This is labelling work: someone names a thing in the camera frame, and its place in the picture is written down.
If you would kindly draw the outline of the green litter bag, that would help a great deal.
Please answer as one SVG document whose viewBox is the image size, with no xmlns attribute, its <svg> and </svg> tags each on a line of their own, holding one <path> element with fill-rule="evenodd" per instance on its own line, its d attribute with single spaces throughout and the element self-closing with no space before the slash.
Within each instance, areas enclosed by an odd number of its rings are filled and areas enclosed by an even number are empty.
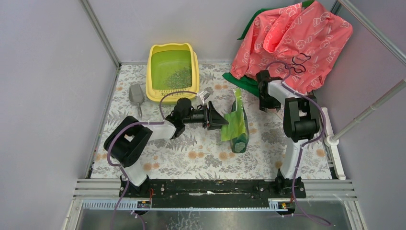
<svg viewBox="0 0 406 230">
<path fill-rule="evenodd" d="M 221 140 L 229 141 L 233 153 L 245 153 L 249 142 L 248 118 L 244 109 L 242 91 L 233 90 L 231 112 L 224 115 L 228 125 L 221 128 Z"/>
</svg>

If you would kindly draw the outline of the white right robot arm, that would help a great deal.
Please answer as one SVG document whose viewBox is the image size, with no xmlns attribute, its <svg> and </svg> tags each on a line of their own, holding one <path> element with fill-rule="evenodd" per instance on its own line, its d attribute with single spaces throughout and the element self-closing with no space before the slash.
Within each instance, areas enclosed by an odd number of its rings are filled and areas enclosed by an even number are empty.
<svg viewBox="0 0 406 230">
<path fill-rule="evenodd" d="M 288 180 L 298 185 L 301 176 L 302 156 L 306 145 L 317 141 L 315 134 L 323 134 L 326 118 L 313 95 L 302 94 L 287 85 L 286 79 L 272 77 L 268 70 L 256 75 L 259 91 L 259 109 L 284 108 L 283 131 L 290 142 L 286 148 L 286 158 L 278 173 L 278 180 Z"/>
</svg>

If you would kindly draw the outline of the silver metal scoop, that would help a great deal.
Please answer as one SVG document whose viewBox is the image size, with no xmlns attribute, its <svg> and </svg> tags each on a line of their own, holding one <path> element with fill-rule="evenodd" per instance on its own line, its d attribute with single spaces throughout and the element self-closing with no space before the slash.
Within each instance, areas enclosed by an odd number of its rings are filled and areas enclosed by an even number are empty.
<svg viewBox="0 0 406 230">
<path fill-rule="evenodd" d="M 129 101 L 137 107 L 137 113 L 140 118 L 143 117 L 141 104 L 144 102 L 145 96 L 141 85 L 136 83 L 129 87 Z"/>
</svg>

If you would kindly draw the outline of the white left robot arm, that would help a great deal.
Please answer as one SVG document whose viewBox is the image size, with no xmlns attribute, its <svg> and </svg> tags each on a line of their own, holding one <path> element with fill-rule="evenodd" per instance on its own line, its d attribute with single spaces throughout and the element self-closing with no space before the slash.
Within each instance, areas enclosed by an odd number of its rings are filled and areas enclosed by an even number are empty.
<svg viewBox="0 0 406 230">
<path fill-rule="evenodd" d="M 185 130 L 186 124 L 201 123 L 212 126 L 213 103 L 203 103 L 196 108 L 188 98 L 180 98 L 162 122 L 141 122 L 127 116 L 104 142 L 108 163 L 119 167 L 124 179 L 135 187 L 142 186 L 148 175 L 139 158 L 148 142 L 158 139 L 175 139 Z"/>
</svg>

